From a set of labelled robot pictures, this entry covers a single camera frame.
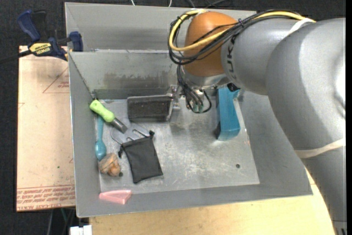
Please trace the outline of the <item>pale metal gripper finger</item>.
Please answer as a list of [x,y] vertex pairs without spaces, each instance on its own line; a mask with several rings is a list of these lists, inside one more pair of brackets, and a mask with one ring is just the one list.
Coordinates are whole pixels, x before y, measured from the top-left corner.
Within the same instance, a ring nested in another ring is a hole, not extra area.
[[169,121],[176,122],[180,112],[181,112],[180,103],[179,102],[172,102],[170,105],[170,111],[169,111]]
[[171,85],[166,91],[166,96],[168,96],[172,100],[178,99],[178,86]]

